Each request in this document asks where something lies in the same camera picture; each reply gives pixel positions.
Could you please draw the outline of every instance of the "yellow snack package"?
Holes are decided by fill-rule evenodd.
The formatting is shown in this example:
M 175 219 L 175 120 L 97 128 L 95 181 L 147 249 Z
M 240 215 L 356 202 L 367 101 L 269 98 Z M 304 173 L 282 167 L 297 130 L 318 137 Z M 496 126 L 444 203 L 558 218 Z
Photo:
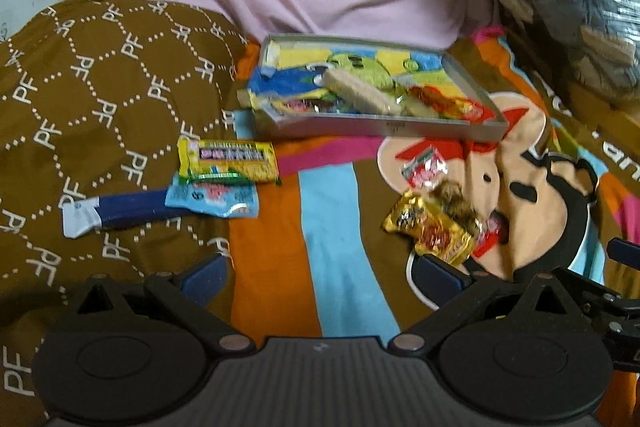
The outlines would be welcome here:
M 464 263 L 476 247 L 474 238 L 453 222 L 437 204 L 426 201 L 420 194 L 409 190 L 404 193 L 383 228 L 415 239 L 415 253 L 431 253 L 451 266 Z
M 273 145 L 234 140 L 178 140 L 181 181 L 221 185 L 277 182 Z

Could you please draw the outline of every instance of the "screw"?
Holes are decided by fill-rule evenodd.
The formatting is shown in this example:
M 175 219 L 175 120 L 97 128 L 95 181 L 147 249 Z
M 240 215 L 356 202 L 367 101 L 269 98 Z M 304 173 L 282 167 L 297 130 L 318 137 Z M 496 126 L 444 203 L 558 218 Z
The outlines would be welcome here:
M 402 351 L 418 351 L 424 346 L 424 338 L 413 333 L 402 333 L 393 339 L 393 343 Z
M 236 333 L 225 335 L 218 341 L 218 343 L 225 351 L 244 351 L 251 347 L 251 340 L 249 340 L 249 338 Z
M 610 322 L 609 329 L 614 333 L 622 333 L 622 326 L 620 326 L 620 323 L 617 322 Z

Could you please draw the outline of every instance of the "beige snack bar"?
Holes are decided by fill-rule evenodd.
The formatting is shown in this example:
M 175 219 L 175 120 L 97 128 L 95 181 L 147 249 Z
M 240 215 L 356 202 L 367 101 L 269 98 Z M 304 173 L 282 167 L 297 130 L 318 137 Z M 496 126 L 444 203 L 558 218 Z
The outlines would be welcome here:
M 322 76 L 322 84 L 362 114 L 402 115 L 402 108 L 393 97 L 377 90 L 349 71 L 327 70 Z

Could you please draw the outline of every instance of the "cartoon face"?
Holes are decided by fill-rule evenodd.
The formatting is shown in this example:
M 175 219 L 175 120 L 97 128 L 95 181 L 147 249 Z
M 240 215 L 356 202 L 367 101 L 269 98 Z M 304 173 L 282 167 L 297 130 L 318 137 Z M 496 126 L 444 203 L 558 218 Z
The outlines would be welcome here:
M 528 280 L 535 273 L 569 266 L 583 242 L 597 177 L 587 162 L 536 153 L 546 116 L 528 98 L 492 94 L 510 121 L 500 144 L 387 138 L 378 150 L 386 183 L 399 194 L 409 188 L 401 168 L 420 147 L 434 146 L 445 157 L 448 176 L 484 219 L 500 225 L 500 241 L 465 266 L 504 279 Z
M 327 62 L 336 68 L 349 71 L 378 89 L 394 88 L 391 75 L 375 58 L 362 57 L 353 53 L 339 53 L 331 55 Z

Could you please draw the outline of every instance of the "cartoon nose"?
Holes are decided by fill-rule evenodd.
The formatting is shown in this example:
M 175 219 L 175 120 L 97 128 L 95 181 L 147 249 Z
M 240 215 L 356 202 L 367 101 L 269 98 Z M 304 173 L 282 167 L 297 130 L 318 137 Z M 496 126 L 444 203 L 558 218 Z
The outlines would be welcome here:
M 538 191 L 531 185 L 525 185 L 520 182 L 511 182 L 509 190 L 514 196 L 517 196 L 521 200 L 529 201 L 530 203 L 538 202 Z

